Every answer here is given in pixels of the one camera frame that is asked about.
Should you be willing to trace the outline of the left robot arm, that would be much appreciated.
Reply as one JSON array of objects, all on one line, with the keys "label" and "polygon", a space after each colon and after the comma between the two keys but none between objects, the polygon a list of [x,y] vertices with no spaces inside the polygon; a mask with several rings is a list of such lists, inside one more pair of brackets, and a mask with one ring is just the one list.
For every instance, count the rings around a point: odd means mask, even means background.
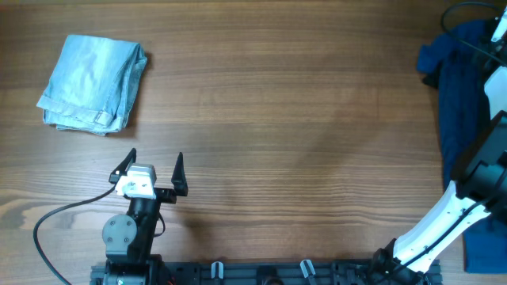
[{"label": "left robot arm", "polygon": [[153,255],[153,240],[164,203],[175,204],[178,196],[187,196],[189,187],[185,177],[183,154],[177,161],[171,177],[171,188],[157,188],[154,166],[139,164],[136,149],[110,173],[109,183],[119,196],[129,200],[124,215],[115,215],[103,227],[106,262],[103,269],[94,269],[92,284],[173,284],[170,270],[162,257]]}]

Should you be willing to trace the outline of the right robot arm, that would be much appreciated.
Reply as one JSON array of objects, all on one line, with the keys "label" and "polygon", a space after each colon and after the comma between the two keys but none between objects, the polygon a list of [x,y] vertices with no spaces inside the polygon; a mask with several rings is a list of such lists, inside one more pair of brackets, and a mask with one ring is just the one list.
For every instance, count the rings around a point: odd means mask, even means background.
[{"label": "right robot arm", "polygon": [[378,249],[370,263],[370,284],[423,284],[440,253],[476,222],[506,220],[506,69],[497,68],[484,85],[490,124],[464,151],[440,200],[406,234]]}]

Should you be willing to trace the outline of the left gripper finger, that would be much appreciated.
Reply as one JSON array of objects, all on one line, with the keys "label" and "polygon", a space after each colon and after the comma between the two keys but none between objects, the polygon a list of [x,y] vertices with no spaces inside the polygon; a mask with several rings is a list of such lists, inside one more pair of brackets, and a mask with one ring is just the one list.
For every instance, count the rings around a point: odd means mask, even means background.
[{"label": "left gripper finger", "polygon": [[117,183],[122,176],[126,176],[128,168],[135,162],[136,148],[132,148],[125,159],[110,173],[109,183]]},{"label": "left gripper finger", "polygon": [[173,184],[175,196],[188,195],[188,183],[185,175],[184,157],[182,152],[180,152],[177,157],[176,165],[174,167],[173,175],[171,177],[171,183]]}]

